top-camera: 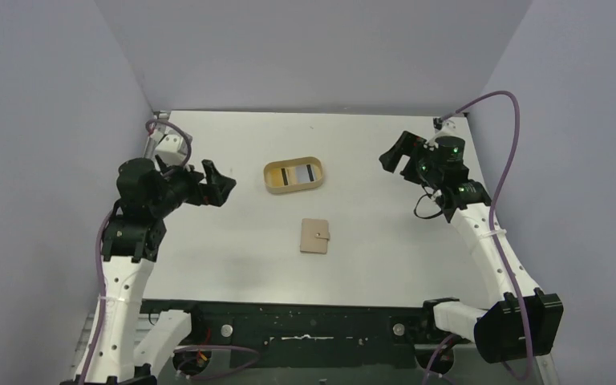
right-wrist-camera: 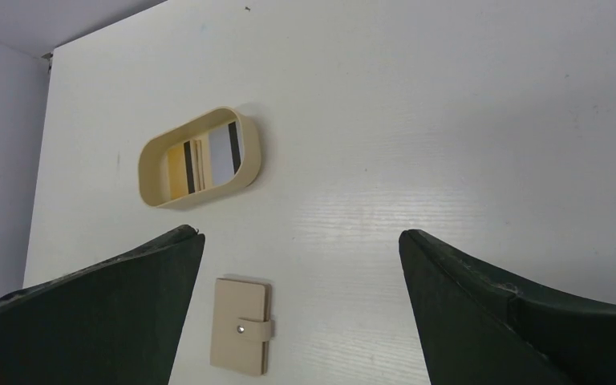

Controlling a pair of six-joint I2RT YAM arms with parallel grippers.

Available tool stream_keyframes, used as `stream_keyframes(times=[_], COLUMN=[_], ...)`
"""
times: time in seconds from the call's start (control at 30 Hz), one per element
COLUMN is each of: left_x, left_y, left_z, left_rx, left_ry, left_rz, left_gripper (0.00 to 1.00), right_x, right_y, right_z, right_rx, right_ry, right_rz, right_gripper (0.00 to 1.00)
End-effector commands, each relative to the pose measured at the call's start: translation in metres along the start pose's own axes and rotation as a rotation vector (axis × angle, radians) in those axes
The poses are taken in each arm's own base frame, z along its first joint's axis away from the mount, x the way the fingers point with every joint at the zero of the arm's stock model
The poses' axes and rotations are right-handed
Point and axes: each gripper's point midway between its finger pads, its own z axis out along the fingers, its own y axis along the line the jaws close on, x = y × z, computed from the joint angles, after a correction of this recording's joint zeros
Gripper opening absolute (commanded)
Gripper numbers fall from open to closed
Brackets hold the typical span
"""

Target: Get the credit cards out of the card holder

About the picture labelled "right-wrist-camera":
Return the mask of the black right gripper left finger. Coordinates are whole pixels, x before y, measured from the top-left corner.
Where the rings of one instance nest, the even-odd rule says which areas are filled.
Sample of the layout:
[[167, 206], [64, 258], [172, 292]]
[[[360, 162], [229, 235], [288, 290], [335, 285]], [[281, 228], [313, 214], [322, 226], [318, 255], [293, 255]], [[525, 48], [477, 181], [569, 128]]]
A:
[[166, 384], [205, 247], [181, 225], [0, 297], [0, 384]]

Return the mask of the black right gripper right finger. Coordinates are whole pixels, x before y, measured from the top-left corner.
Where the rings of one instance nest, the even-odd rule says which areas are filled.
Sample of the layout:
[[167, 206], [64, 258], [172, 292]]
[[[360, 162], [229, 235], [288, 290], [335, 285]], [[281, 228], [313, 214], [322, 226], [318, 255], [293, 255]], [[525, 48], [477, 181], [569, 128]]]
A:
[[419, 229], [399, 237], [433, 384], [616, 384], [616, 305], [491, 265]]

